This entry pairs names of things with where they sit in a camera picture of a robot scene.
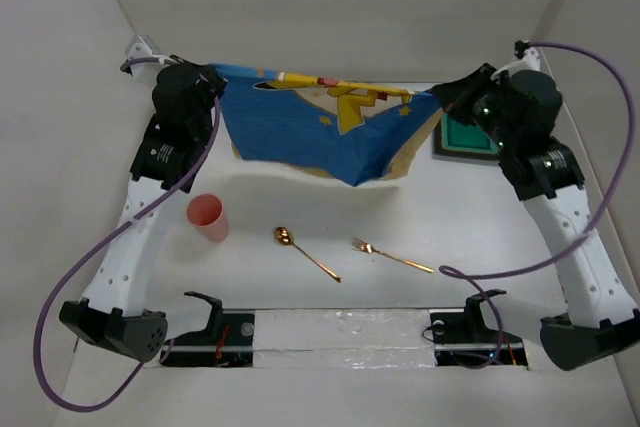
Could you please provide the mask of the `gold spoon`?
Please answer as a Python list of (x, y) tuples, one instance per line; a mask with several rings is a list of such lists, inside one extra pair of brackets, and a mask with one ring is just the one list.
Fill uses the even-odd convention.
[(325, 274), (327, 274), (333, 281), (337, 283), (342, 282), (342, 277), (338, 275), (336, 272), (331, 270), (329, 267), (318, 261), (315, 257), (310, 255), (306, 250), (304, 250), (298, 243), (295, 241), (294, 236), (286, 227), (276, 227), (273, 231), (274, 239), (283, 246), (290, 246), (296, 249), (299, 253), (301, 253), (305, 258), (311, 261), (314, 265), (320, 268)]

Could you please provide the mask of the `green square ceramic plate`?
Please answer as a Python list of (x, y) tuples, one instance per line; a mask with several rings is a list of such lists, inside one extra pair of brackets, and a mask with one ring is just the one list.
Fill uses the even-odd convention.
[(433, 155), (445, 161), (496, 164), (499, 151), (476, 125), (465, 126), (443, 114), (433, 131)]

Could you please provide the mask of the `blue Pikachu placemat cloth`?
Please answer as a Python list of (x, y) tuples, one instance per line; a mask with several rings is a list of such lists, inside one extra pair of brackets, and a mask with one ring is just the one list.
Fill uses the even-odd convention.
[(443, 109), (428, 91), (219, 64), (236, 156), (350, 186), (407, 175)]

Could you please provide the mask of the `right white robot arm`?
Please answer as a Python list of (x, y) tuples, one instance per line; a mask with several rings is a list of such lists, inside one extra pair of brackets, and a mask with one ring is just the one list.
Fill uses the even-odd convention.
[(552, 135), (563, 104), (555, 81), (485, 64), (429, 92), (450, 118), (479, 127), (498, 146), (499, 167), (545, 241), (567, 308), (557, 313), (503, 290), (480, 291), (466, 300), (465, 334), (496, 347), (505, 334), (534, 341), (563, 371), (638, 344), (639, 306), (595, 229), (573, 152)]

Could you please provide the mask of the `pink plastic cup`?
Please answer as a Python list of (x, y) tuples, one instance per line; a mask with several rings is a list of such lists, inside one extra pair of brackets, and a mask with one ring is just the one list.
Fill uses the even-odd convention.
[(201, 194), (192, 198), (186, 209), (186, 217), (211, 242), (221, 243), (229, 235), (230, 227), (224, 205), (215, 195)]

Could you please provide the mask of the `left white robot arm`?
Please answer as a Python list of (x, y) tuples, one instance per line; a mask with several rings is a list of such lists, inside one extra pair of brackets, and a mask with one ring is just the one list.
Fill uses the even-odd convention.
[(59, 313), (84, 342), (147, 363), (169, 339), (191, 334), (208, 344), (222, 334), (220, 300), (189, 291), (160, 309), (146, 293), (167, 228), (213, 145), (225, 87), (211, 64), (176, 62), (157, 74), (155, 112), (130, 168), (125, 230), (110, 241), (80, 300), (64, 302)]

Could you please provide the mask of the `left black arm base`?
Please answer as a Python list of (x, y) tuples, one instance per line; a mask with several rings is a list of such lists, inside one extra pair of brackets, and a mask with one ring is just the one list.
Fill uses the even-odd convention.
[(168, 337), (158, 362), (164, 367), (253, 366), (256, 312), (225, 309), (215, 297), (188, 291), (190, 306), (177, 315), (179, 336)]

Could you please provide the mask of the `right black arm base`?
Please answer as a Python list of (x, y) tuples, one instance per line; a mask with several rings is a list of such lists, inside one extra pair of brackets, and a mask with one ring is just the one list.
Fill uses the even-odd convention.
[(430, 324), (422, 329), (421, 337), (434, 347), (437, 367), (528, 367), (524, 342), (518, 336), (504, 333), (502, 346), (496, 353), (497, 330), (487, 327), (482, 317), (481, 308), (486, 306), (482, 295), (475, 294), (462, 308), (429, 312)]

